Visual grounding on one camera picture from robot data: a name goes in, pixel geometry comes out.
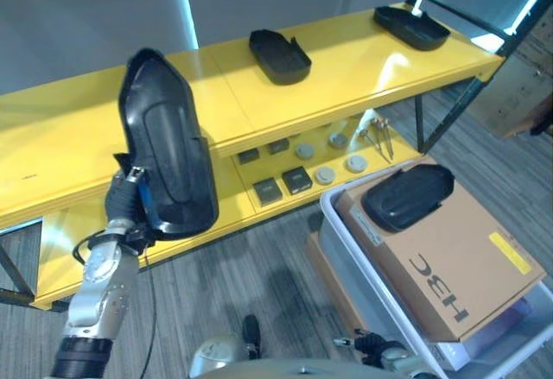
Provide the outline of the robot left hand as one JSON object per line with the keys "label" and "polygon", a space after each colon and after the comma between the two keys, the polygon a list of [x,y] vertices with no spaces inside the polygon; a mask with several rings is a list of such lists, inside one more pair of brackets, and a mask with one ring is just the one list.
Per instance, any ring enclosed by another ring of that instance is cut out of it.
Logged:
{"label": "robot left hand", "polygon": [[145,172],[142,167],[133,167],[130,155],[118,153],[113,156],[119,170],[111,179],[110,188],[105,196],[105,214],[111,222],[126,219],[134,224],[145,223],[146,213],[140,195],[140,185],[144,182]]}

